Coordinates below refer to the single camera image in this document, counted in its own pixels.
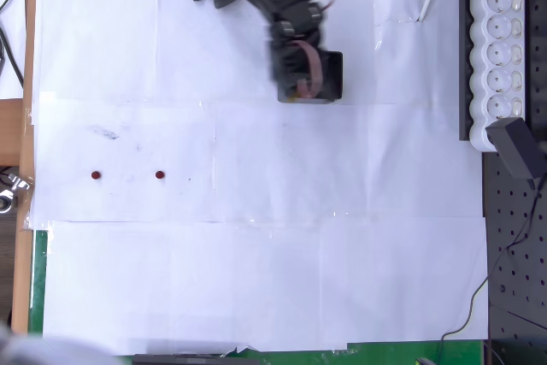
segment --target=wooden edge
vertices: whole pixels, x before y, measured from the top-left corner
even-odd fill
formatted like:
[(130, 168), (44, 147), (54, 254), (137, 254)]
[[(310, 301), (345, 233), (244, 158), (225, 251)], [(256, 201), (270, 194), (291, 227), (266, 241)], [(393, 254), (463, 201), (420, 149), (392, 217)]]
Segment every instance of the wooden edge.
[[(34, 182), (34, 129), (32, 126), (32, 68), (34, 61), (34, 29), (36, 0), (26, 3), (26, 55), (25, 83), (23, 86), (21, 159), (20, 176)], [(30, 308), (31, 266), (32, 266), (32, 231), (29, 230), (28, 216), (31, 203), (31, 192), (19, 195), (17, 209), (17, 230), (15, 232), (15, 271), (14, 299), (11, 327), (15, 333), (28, 332), (28, 310)]]
[(0, 164), (18, 167), (21, 152), (22, 99), (0, 100)]

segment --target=table surface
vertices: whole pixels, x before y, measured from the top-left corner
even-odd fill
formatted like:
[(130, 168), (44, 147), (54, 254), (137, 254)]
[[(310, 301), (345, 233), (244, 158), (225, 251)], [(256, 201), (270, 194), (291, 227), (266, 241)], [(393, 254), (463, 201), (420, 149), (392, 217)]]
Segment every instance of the table surface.
[[(26, 0), (27, 42), (25, 61), (25, 86), (22, 100), (22, 131), (20, 174), (34, 181), (33, 127), (31, 124), (32, 57), (34, 52), (34, 16), (36, 0)], [(18, 210), (17, 236), (15, 241), (15, 275), (13, 328), (18, 333), (42, 333), (44, 326), (44, 293), (47, 267), (47, 233), (25, 230), (30, 197), (22, 198)], [(350, 344), (348, 350), (320, 352), (271, 352), (244, 351), (238, 356), (258, 358), (266, 365), (284, 364), (404, 364), (414, 363), (416, 358), (437, 357), (439, 343), (382, 343)], [(444, 345), (444, 365), (482, 364), (481, 341), (449, 341)]]

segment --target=black cable on left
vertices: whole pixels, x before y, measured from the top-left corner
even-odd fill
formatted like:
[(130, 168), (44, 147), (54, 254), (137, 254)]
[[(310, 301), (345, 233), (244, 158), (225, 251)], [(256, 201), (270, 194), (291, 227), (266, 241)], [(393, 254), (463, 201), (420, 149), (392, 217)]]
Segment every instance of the black cable on left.
[[(5, 0), (2, 3), (2, 6), (0, 6), (0, 12), (2, 12), (2, 9), (8, 4), (9, 0)], [(15, 75), (17, 76), (17, 79), (19, 80), (19, 83), (21, 83), (21, 86), (23, 86), (23, 75), (21, 74), (21, 71), (19, 69), (19, 66), (17, 66), (17, 63), (14, 58), (14, 54), (11, 51), (11, 48), (9, 47), (8, 39), (6, 38), (6, 35), (4, 34), (2, 28), (0, 27), (0, 47), (3, 47), (6, 50), (6, 55), (8, 55), (9, 62), (14, 68)]]

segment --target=white power strip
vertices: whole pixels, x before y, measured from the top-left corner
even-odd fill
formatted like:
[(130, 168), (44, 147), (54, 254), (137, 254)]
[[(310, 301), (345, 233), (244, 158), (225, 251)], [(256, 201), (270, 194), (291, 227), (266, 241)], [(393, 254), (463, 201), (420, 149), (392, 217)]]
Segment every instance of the white power strip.
[(486, 128), (503, 117), (525, 118), (525, 0), (470, 0), (474, 73), (469, 133), (479, 151), (496, 151)]

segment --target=wooden table edge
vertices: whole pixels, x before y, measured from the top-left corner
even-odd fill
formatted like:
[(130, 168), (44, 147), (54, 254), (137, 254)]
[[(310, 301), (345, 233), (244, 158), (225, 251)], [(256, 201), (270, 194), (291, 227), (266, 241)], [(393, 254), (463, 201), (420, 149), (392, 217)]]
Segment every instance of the wooden table edge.
[[(19, 174), (24, 180), (31, 182), (34, 182), (34, 130), (31, 112), (35, 16), (36, 0), (26, 0), (25, 83), (22, 101)], [(15, 231), (14, 295), (11, 327), (15, 333), (19, 334), (28, 332), (33, 241), (33, 232), (29, 229), (31, 197), (31, 192), (24, 192), (19, 195)]]

